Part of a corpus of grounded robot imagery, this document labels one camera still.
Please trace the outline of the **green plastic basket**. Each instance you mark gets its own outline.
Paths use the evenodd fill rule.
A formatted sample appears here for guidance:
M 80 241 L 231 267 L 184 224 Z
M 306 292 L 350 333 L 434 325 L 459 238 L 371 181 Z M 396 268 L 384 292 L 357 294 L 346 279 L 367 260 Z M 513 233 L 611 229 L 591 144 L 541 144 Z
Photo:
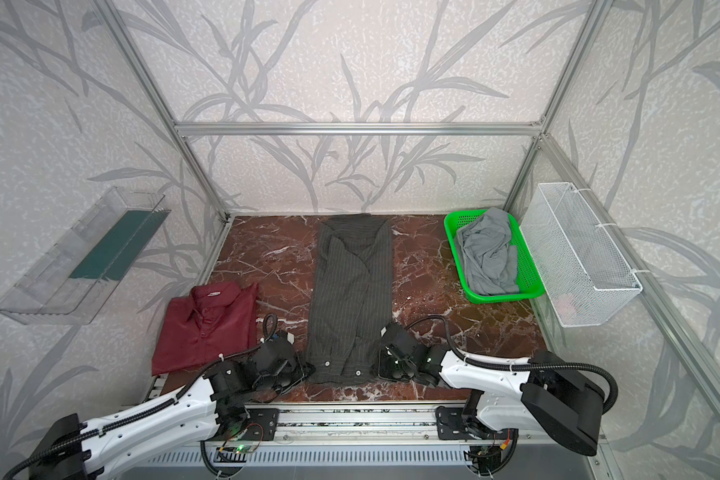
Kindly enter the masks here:
M 459 247 L 456 242 L 456 233 L 459 228 L 469 224 L 471 221 L 473 221 L 476 217 L 480 216 L 485 211 L 486 210 L 456 211 L 448 214 L 444 220 L 446 235 L 451 248 L 451 252 L 456 262 L 458 277 L 466 298 L 474 304 L 490 304 L 515 302 L 540 296 L 544 292 L 544 286 L 542 284 L 540 275 L 536 269 L 536 266 L 534 265 L 523 235 L 520 232 L 518 222 L 509 213 L 509 221 L 512 230 L 511 244 L 517 247 L 518 253 L 517 285 L 519 287 L 519 292 L 516 294 L 508 295 L 479 296 L 474 294 L 468 288 L 462 272 L 462 267 L 460 265 Z

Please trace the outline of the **dark grey striped shirt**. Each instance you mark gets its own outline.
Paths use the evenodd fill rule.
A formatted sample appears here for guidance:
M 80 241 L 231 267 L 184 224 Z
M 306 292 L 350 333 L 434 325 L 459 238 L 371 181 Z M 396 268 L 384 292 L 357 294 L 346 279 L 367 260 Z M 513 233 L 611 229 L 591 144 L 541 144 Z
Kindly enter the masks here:
M 306 350 L 313 383 L 374 379 L 381 330 L 393 319 L 393 279 L 388 217 L 338 215 L 320 225 Z

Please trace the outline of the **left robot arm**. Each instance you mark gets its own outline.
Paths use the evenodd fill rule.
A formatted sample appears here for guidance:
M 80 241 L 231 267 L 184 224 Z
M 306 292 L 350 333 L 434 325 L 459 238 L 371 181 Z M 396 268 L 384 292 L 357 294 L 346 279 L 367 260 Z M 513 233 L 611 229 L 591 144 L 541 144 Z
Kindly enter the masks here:
M 128 410 L 56 421 L 27 466 L 31 479 L 114 479 L 141 462 L 191 442 L 235 437 L 253 419 L 258 393 L 285 393 L 314 372 L 288 335 L 275 333 L 246 360 L 217 359 L 193 381 Z

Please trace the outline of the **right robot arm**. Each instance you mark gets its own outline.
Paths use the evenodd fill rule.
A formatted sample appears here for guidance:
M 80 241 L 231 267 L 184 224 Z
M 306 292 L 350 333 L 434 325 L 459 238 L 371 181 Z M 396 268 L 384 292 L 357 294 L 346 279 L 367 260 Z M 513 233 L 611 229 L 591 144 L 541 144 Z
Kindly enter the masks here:
M 377 366 L 384 380 L 469 391 L 462 408 L 436 408 L 441 440 L 513 443 L 522 431 L 540 430 L 574 453 L 593 456 L 602 417 L 618 395 L 615 379 L 594 365 L 566 362 L 547 350 L 498 358 L 470 354 L 452 340 L 426 345 L 395 322 L 381 330 Z

